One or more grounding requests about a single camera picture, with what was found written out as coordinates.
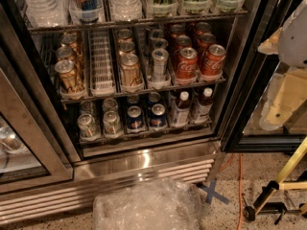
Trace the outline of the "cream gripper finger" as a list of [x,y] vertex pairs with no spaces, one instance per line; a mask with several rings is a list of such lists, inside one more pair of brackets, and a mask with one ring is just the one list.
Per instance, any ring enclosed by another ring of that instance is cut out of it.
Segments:
[[282,32],[282,28],[276,30],[269,38],[267,38],[264,42],[262,42],[257,51],[261,54],[265,55],[277,55],[278,54],[278,40],[280,34]]
[[267,131],[281,128],[307,100],[307,71],[291,67],[275,73],[268,87],[259,126]]

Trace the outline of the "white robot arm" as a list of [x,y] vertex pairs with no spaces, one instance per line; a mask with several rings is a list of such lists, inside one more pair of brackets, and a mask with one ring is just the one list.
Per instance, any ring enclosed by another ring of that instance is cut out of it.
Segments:
[[307,100],[307,0],[302,0],[283,25],[258,46],[258,52],[278,55],[290,69],[273,77],[259,126],[282,127]]

